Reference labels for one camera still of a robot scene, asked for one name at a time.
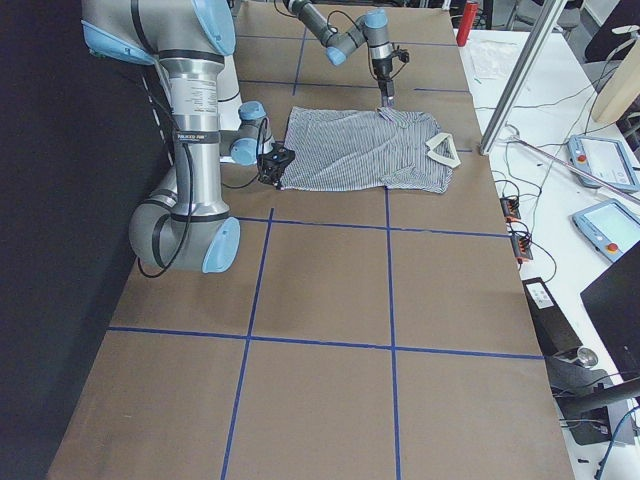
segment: table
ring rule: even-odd
[[[448,13],[388,13],[412,55],[397,108],[462,156],[449,191],[225,192],[236,262],[132,271],[51,479],[570,478]],[[378,106],[366,51],[333,69],[270,4],[236,29],[243,98],[276,137],[292,105]]]
[[[465,73],[481,129],[486,127],[493,112],[485,107],[495,107],[506,84],[506,78],[477,78],[472,58],[474,42],[479,44],[483,41],[495,41],[517,46],[512,55],[512,60],[515,63],[515,58],[524,45],[527,35],[527,33],[519,32],[472,31],[469,46],[461,49]],[[557,100],[579,92],[584,87],[589,87],[589,80],[584,75],[566,41],[562,35],[552,34],[516,105],[555,103]],[[593,101],[595,98],[592,96],[592,92],[593,89],[589,87],[574,98],[562,101],[557,105],[538,109],[516,108],[510,116],[509,123],[520,130],[524,140],[534,145],[563,143],[569,134],[571,125],[581,112],[581,120],[573,127],[573,133],[584,133],[590,106],[590,103],[587,102]],[[602,126],[589,124],[589,130]],[[504,135],[511,133],[505,129]],[[604,138],[624,140],[615,125],[603,128],[594,134]],[[496,179],[504,178],[498,172],[507,173],[506,148],[504,144],[499,144],[491,151],[491,165],[496,172]],[[568,153],[563,147],[550,145],[545,147],[545,150],[553,154],[557,152],[559,158],[568,159]],[[514,175],[540,185],[548,168],[548,162],[543,157],[520,146],[510,146],[507,158]],[[529,185],[518,181],[516,183],[520,185],[523,193],[537,193],[536,189]],[[502,185],[498,185],[498,187],[498,191],[501,191]],[[583,344],[597,353],[600,359],[597,368],[603,368],[607,372],[616,372],[617,369],[593,328],[579,296],[580,292],[609,266],[609,263],[594,251],[569,219],[571,214],[611,197],[616,196],[604,189],[583,188],[564,167],[554,166],[544,185],[544,193],[537,208],[535,241],[549,250],[558,263],[557,274],[548,283],[548,287]],[[640,213],[635,205],[625,201],[623,203],[636,214]],[[520,210],[524,222],[532,226],[534,224],[534,201],[532,199],[524,200]],[[533,253],[534,261],[523,265],[520,272],[521,277],[523,279],[535,276],[541,276],[543,279],[548,278],[553,271],[551,260],[536,247],[534,247]],[[619,383],[620,379],[614,378],[613,381]],[[565,440],[576,479],[593,478],[594,465],[604,455],[606,445],[581,447],[573,441],[568,432],[565,432]],[[578,463],[578,458],[589,459],[590,463]],[[603,478],[631,480],[637,478],[638,472],[640,472],[640,449],[637,446],[635,449],[633,447],[617,448],[609,460]]]

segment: black partition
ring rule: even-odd
[[[169,166],[141,67],[88,54],[81,2],[0,17],[0,478],[44,478]]]

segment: red cylinder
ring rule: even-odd
[[[469,32],[473,27],[473,22],[476,19],[478,13],[478,1],[468,0],[464,6],[464,13],[462,14],[462,21],[460,21],[460,27],[458,27],[458,36],[456,41],[459,47],[464,47],[467,44],[467,38],[469,38]]]

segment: white desk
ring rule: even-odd
[[[472,45],[474,42],[483,41],[515,44],[518,48],[514,49],[511,55],[513,63],[515,63],[515,58],[519,55],[527,35],[527,33],[521,32],[474,30],[467,46],[460,49],[478,121],[483,131],[493,114],[493,110],[482,107],[496,106],[507,78],[478,79],[473,64],[475,58],[472,59],[471,55]],[[564,38],[560,34],[553,34],[534,66],[516,105],[554,103],[575,94],[588,85],[589,80],[584,75]],[[516,126],[520,131],[520,136],[531,144],[563,143],[570,133],[584,133],[591,103],[587,104],[584,110],[583,107],[587,101],[592,102],[595,99],[595,95],[592,96],[592,94],[593,89],[587,88],[574,98],[555,106],[537,109],[516,108],[510,115],[509,123]],[[570,131],[571,125],[581,111],[580,120]],[[601,126],[603,125],[590,122],[589,130]],[[502,136],[506,137],[511,133],[505,129]],[[615,125],[594,132],[593,135],[623,140]],[[517,183],[521,193],[537,193],[534,187],[518,182],[508,175],[505,148],[504,144],[494,146],[490,155],[492,169],[507,174],[506,178]],[[559,158],[568,159],[566,147],[549,146],[545,147],[545,150],[552,154],[557,153]],[[508,161],[513,174],[538,185],[543,181],[549,166],[548,160],[544,157],[519,145],[508,147]],[[494,176],[496,180],[504,178],[498,173],[494,173]],[[499,192],[502,191],[503,185],[504,183],[497,184]],[[512,194],[513,188],[507,187],[506,192]],[[580,299],[580,292],[600,275],[609,266],[609,263],[576,230],[569,217],[583,208],[613,196],[615,195],[604,189],[583,188],[567,169],[560,165],[554,165],[543,187],[534,230],[536,243],[546,248],[558,264],[555,278],[548,283],[551,293],[583,344],[597,353],[600,361],[596,368],[602,368],[610,373],[616,372],[617,369],[596,333]],[[525,197],[521,199],[520,204],[523,222],[530,228],[534,225],[534,202],[533,197]],[[640,209],[635,205],[624,201],[623,203],[634,213],[640,214]],[[553,272],[551,260],[535,246],[533,247],[533,255],[534,261],[522,266],[521,277],[523,279],[536,276],[543,279],[549,278]],[[613,381],[619,383],[620,379],[614,377]],[[576,480],[592,479],[597,469],[597,462],[602,459],[607,445],[579,446],[573,441],[568,431],[565,431],[565,440]],[[578,463],[578,458],[587,459],[589,463]],[[640,478],[640,444],[636,440],[635,447],[616,447],[613,450],[603,479],[635,480],[638,478]]]

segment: striped cloth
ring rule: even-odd
[[[285,170],[282,186],[330,192],[387,186],[444,193],[453,171],[429,158],[425,144],[438,133],[433,116],[422,112],[294,107],[285,146],[296,159]],[[434,150],[454,156],[446,143]]]

